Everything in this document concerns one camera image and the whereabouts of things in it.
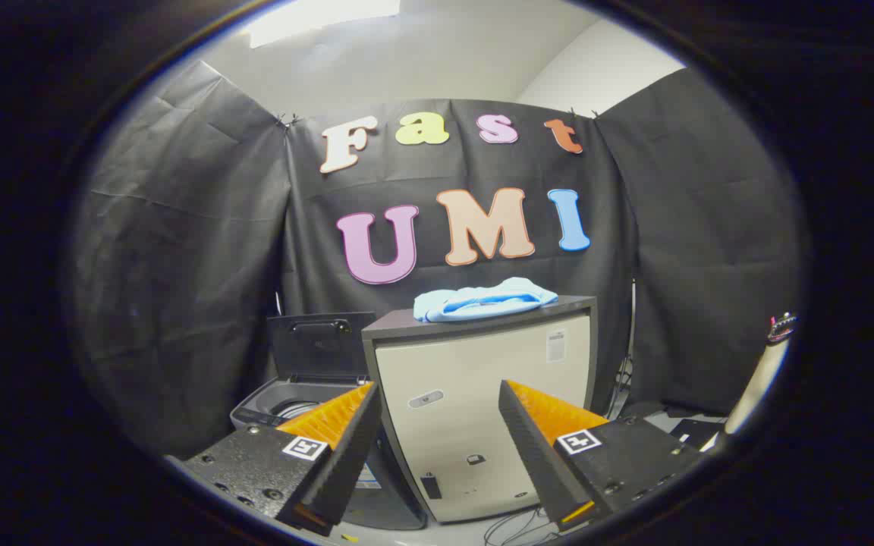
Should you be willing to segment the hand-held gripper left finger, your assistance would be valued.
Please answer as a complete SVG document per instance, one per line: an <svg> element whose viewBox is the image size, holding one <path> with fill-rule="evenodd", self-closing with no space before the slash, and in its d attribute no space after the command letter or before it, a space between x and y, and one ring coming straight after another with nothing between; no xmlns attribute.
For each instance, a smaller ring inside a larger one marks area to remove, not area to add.
<svg viewBox="0 0 874 546"><path fill-rule="evenodd" d="M252 422L167 466L214 504L295 537L329 536L342 521L381 425L368 381L280 425Z"/></svg>

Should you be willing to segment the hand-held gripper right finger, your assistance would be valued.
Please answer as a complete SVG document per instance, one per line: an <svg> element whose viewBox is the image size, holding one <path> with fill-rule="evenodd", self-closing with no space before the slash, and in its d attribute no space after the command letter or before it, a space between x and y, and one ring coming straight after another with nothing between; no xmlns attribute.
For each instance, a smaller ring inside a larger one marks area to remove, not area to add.
<svg viewBox="0 0 874 546"><path fill-rule="evenodd" d="M640 504L707 454L643 418L607 419L517 381L501 381L498 411L559 531Z"/></svg>

